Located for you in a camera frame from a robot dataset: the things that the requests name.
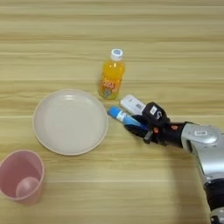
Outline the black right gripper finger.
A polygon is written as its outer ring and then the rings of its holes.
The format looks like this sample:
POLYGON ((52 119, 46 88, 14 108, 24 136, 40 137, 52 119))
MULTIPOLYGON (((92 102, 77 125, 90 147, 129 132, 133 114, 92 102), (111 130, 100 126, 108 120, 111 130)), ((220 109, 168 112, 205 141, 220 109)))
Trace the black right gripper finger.
POLYGON ((133 115, 133 118, 140 122, 141 124, 147 124, 148 121, 143 115, 133 115))
POLYGON ((136 126, 133 124, 129 124, 125 125, 125 129, 131 132, 132 134, 144 138, 146 140, 150 140, 152 136, 152 131, 145 126, 136 126))

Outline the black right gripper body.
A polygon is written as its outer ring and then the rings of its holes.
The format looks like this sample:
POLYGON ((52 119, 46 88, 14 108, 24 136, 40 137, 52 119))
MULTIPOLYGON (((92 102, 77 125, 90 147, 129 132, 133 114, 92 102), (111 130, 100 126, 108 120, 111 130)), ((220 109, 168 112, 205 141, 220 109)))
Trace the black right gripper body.
POLYGON ((147 122, 148 133, 143 140, 147 143, 160 144, 163 146, 172 145, 182 148, 181 134, 186 126, 185 122, 165 122, 156 125, 153 122, 147 122))

